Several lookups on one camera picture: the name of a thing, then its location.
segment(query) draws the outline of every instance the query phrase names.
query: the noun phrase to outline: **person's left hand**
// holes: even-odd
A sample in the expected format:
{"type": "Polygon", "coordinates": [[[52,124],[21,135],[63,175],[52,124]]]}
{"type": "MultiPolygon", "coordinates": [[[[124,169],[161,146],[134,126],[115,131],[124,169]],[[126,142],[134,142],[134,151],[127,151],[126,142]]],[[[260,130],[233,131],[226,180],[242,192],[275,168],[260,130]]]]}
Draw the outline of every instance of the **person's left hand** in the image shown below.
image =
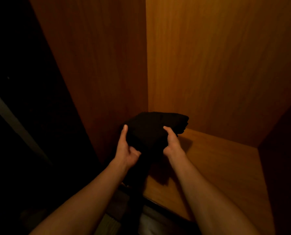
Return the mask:
{"type": "Polygon", "coordinates": [[[123,130],[120,134],[120,139],[118,141],[115,160],[126,167],[129,170],[139,159],[141,152],[137,151],[134,147],[129,147],[126,142],[126,134],[128,131],[128,126],[125,124],[123,130]]]}

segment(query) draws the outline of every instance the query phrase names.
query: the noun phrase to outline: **wooden panel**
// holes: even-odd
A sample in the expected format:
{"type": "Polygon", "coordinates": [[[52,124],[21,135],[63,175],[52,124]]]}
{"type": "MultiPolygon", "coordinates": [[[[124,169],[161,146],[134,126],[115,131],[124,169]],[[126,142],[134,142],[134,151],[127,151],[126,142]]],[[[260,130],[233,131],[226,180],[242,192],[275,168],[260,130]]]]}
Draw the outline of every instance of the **wooden panel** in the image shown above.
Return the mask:
{"type": "MultiPolygon", "coordinates": [[[[187,156],[191,162],[242,209],[260,232],[275,233],[256,148],[191,129],[186,129],[179,139],[182,147],[188,148],[187,156]]],[[[154,176],[148,176],[144,196],[186,219],[194,220],[173,174],[165,185],[157,182],[154,176]]]]}
{"type": "Polygon", "coordinates": [[[291,0],[146,0],[149,111],[257,147],[291,105],[291,0]]]}
{"type": "Polygon", "coordinates": [[[291,107],[258,148],[277,234],[291,234],[291,107]]]}
{"type": "Polygon", "coordinates": [[[30,0],[101,161],[148,109],[145,0],[30,0]]]}

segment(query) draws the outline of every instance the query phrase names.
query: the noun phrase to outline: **black towel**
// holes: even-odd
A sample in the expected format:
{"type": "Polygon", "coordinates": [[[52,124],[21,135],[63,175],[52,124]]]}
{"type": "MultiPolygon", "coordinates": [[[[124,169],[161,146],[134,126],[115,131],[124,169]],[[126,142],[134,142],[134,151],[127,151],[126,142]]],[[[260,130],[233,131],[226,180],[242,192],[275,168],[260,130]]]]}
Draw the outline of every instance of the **black towel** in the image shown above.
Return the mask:
{"type": "Polygon", "coordinates": [[[178,135],[184,132],[188,119],[188,116],[177,113],[142,112],[124,123],[128,125],[126,136],[128,145],[142,153],[136,165],[125,177],[125,185],[142,185],[151,163],[162,157],[163,149],[168,145],[168,134],[163,126],[171,127],[178,135]]]}

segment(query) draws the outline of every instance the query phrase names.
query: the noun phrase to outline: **person's right hand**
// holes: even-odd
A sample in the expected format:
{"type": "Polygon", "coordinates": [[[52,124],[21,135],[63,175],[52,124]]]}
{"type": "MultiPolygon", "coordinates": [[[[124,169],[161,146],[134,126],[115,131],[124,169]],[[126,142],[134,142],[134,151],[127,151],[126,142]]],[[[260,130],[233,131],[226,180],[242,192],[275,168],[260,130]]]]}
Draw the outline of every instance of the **person's right hand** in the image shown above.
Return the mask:
{"type": "Polygon", "coordinates": [[[176,157],[185,156],[186,154],[182,147],[180,146],[180,142],[174,131],[170,127],[166,126],[164,126],[163,129],[165,129],[168,133],[167,136],[168,146],[164,148],[163,154],[168,157],[169,162],[173,166],[173,160],[176,157]]]}

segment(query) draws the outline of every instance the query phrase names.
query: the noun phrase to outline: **wooden shelf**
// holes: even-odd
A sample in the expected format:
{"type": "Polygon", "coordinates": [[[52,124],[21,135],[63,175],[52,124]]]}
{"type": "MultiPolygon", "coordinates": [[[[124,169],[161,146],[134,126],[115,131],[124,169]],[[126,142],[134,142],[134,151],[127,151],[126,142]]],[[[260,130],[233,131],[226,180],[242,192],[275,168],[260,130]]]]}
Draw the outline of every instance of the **wooden shelf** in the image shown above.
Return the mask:
{"type": "MultiPolygon", "coordinates": [[[[242,209],[262,234],[275,233],[256,148],[191,129],[179,135],[179,140],[191,162],[242,209]]],[[[194,221],[177,178],[166,160],[152,166],[144,197],[194,221]]]]}

